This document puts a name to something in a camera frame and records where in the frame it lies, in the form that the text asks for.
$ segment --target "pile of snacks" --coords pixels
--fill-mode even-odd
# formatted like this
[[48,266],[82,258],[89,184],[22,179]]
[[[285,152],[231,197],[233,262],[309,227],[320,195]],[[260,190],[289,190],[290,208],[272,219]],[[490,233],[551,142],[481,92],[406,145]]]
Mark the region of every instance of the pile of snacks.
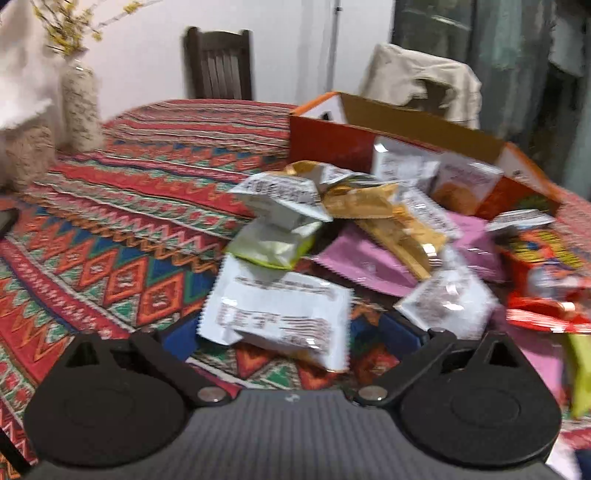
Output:
[[[489,164],[384,139],[372,174],[299,161],[253,175],[232,193],[256,218],[227,247],[199,334],[347,370],[353,293],[292,271],[307,255],[344,285],[386,296],[420,329],[460,339],[507,331],[556,390],[556,333],[591,333],[591,280],[551,216],[497,211],[509,180]],[[565,342],[577,414],[591,408],[587,339]]]

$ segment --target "beige jacket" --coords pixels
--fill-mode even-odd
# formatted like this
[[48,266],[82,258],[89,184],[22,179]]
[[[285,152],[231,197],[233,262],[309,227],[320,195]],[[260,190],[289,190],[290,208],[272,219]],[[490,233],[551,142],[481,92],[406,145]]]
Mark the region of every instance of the beige jacket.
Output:
[[455,60],[405,50],[396,45],[378,44],[361,84],[360,95],[406,105],[412,98],[426,97],[421,79],[452,88],[445,99],[448,121],[471,129],[480,127],[480,81],[468,65]]

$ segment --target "pink snack bag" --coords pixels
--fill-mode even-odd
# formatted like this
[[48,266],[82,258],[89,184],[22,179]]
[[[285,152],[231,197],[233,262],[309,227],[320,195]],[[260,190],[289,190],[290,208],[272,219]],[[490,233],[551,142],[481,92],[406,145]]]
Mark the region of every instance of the pink snack bag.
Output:
[[466,264],[482,280],[503,283],[505,273],[496,247],[486,231],[486,220],[477,217],[447,212],[449,218],[462,230],[464,236],[453,243],[462,254]]
[[323,267],[372,290],[404,297],[417,286],[417,279],[388,250],[376,245],[353,222],[313,258]]

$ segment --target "orange cardboard box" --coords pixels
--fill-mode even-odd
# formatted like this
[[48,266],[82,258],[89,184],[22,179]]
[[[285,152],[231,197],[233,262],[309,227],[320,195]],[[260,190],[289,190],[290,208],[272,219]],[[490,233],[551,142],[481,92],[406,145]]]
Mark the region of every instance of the orange cardboard box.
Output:
[[476,216],[491,220],[509,210],[536,208],[555,215],[560,194],[515,145],[439,117],[329,92],[290,115],[290,161],[316,160],[370,172],[374,142],[384,136],[432,151],[452,151],[504,171]]

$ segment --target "red patterned tablecloth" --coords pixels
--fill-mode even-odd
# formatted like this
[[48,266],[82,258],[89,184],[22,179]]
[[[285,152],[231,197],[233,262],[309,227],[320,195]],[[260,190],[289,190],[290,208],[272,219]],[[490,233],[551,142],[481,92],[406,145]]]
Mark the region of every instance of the red patterned tablecloth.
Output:
[[[62,155],[22,196],[0,200],[22,214],[0,242],[0,427],[28,460],[23,411],[73,335],[125,338],[199,311],[223,247],[249,219],[228,191],[286,164],[290,109],[239,100],[143,106],[105,125],[103,151]],[[591,205],[569,192],[563,200],[558,228],[589,267]],[[376,326],[379,307],[360,295],[359,328]],[[241,386],[335,380],[249,346],[205,345],[191,361]],[[367,377],[392,361],[378,345],[353,368]],[[15,476],[0,468],[0,480]]]

